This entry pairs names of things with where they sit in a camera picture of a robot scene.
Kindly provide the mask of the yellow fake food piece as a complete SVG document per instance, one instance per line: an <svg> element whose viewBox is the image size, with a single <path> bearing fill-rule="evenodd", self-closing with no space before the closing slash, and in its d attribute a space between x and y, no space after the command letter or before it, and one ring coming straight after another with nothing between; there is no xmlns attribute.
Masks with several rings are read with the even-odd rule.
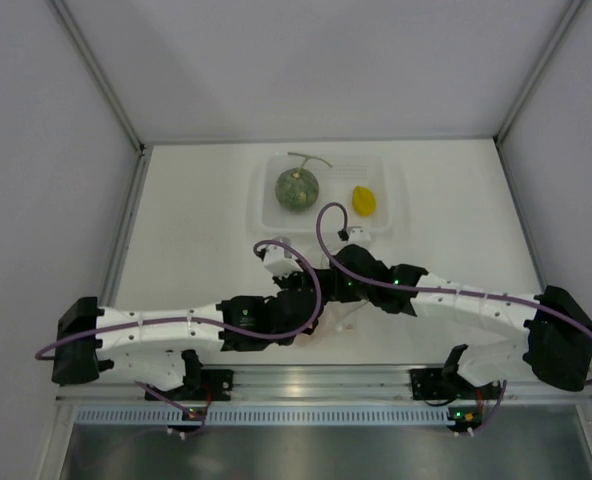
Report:
<svg viewBox="0 0 592 480"><path fill-rule="evenodd" d="M352 208L359 216L372 215L376 210L376 199L372 191L364 186L356 186L352 191Z"/></svg>

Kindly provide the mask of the green netted fake melon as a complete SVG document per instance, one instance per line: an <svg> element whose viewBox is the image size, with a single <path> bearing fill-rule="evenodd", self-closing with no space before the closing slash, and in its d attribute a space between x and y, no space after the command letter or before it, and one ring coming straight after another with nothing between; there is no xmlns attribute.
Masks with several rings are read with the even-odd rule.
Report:
<svg viewBox="0 0 592 480"><path fill-rule="evenodd" d="M302 159L298 167L283 171L274 187L279 205L292 213L303 213L314 206L319 198L320 186L316 176L306 168L310 160L317 160L331 168L332 164L319 156L288 152L289 156Z"/></svg>

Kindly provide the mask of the clear zip top bag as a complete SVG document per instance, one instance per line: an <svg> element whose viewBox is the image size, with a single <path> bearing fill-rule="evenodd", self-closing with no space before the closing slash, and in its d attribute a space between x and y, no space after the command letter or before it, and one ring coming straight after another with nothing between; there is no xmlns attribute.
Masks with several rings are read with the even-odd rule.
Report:
<svg viewBox="0 0 592 480"><path fill-rule="evenodd" d="M328 303L318 318L318 326L310 334L299 334L294 345L299 348L313 348L329 340L353 336L357 332L357 312L366 305L365 300Z"/></svg>

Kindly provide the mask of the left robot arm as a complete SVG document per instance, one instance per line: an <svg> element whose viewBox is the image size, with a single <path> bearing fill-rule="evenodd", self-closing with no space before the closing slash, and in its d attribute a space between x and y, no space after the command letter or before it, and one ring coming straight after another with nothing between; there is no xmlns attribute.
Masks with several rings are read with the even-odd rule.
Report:
<svg viewBox="0 0 592 480"><path fill-rule="evenodd" d="M191 399L202 386L200 354L290 346L297 336L314 333L336 294L329 269L274 281L275 295L238 295L188 310L124 311L82 297L59 319L55 344L38 356L51 360L51 380L60 386L92 383L109 373Z"/></svg>

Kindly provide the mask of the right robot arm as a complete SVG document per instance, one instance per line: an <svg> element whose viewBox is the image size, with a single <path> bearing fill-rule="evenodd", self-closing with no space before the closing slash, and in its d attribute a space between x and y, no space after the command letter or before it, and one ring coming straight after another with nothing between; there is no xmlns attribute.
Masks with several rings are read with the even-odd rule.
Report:
<svg viewBox="0 0 592 480"><path fill-rule="evenodd" d="M365 300L382 311L452 322L498 336L487 345L457 345L444 363L444 388L456 397L494 381L536 378L578 392L588 383L592 320L566 290L486 293L408 264L387 266L350 244L318 274L326 301Z"/></svg>

